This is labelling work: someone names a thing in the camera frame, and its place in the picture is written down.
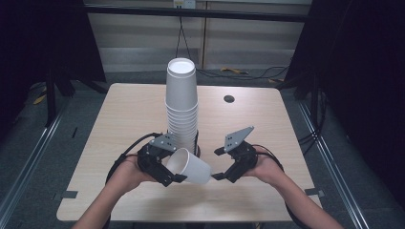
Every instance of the human arm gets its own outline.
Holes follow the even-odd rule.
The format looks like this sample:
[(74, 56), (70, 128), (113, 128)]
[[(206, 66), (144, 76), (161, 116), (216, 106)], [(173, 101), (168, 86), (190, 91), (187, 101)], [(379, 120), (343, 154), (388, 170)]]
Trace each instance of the human arm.
[(136, 156), (128, 156), (73, 228), (102, 228), (118, 200), (143, 181), (154, 180), (140, 170)]
[[(266, 151), (254, 146), (257, 152)], [(282, 196), (291, 212), (310, 228), (343, 228), (334, 218), (312, 201), (295, 182), (289, 178), (268, 156), (258, 156), (254, 169), (245, 173), (247, 177), (256, 177), (270, 184)]]

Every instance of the aluminum rail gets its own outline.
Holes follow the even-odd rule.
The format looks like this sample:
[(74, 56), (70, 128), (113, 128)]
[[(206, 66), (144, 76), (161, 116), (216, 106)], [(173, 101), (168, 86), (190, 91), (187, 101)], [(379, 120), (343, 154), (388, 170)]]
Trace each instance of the aluminum rail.
[[(315, 131), (314, 126), (312, 125), (309, 108), (304, 103), (300, 103), (300, 109), (303, 113), (304, 119), (307, 122), (309, 130), (311, 132)], [(369, 229), (369, 225), (363, 215), (363, 212), (357, 201), (354, 199), (354, 196), (349, 189), (348, 184), (346, 183), (345, 179), (343, 178), (342, 173), (340, 173), (339, 167), (337, 166), (336, 162), (334, 161), (333, 156), (330, 153), (327, 143), (325, 142), (324, 138), (320, 135), (315, 135), (316, 144), (318, 146), (318, 150), (321, 153), (322, 158), (330, 172), (330, 176), (333, 179), (333, 182), (336, 186), (337, 191), (339, 192), (340, 197), (343, 200), (343, 203), (348, 210), (349, 215), (352, 218), (355, 228), (357, 229)]]
[(7, 223), (11, 217), (12, 212), (17, 206), (18, 201), (22, 197), (27, 185), (38, 165), (41, 157), (43, 156), (49, 142), (53, 138), (53, 134), (56, 131), (59, 122), (61, 120), (62, 114), (65, 112), (69, 101), (65, 101), (59, 114), (56, 116), (51, 125), (45, 128), (42, 136), (36, 143), (30, 157), (28, 158), (26, 164), (18, 175), (16, 181), (13, 183), (9, 191), (6, 193), (2, 202), (0, 203), (0, 229), (6, 228)]

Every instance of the tipped paper cup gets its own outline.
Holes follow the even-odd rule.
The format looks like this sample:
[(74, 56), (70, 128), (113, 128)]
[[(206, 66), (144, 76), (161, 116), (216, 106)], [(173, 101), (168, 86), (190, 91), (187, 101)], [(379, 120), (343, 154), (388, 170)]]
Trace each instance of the tipped paper cup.
[(166, 168), (173, 174), (187, 176), (185, 181), (190, 183), (205, 184), (211, 178), (211, 167), (185, 148), (170, 156)]

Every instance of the stack of paper cups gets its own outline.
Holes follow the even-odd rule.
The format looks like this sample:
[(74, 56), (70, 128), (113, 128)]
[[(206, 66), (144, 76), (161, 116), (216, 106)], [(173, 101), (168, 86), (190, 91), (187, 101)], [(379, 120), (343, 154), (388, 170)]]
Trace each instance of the stack of paper cups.
[(194, 152), (199, 102), (196, 68), (191, 60), (176, 58), (169, 62), (165, 103), (168, 131), (173, 134), (176, 147)]

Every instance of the hole in table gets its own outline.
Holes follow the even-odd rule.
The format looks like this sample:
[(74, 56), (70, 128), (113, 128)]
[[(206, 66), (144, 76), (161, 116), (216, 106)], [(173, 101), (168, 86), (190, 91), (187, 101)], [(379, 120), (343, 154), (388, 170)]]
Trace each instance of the hole in table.
[(235, 101), (235, 97), (232, 96), (232, 95), (226, 95), (224, 97), (224, 101), (227, 102), (227, 103), (233, 103)]

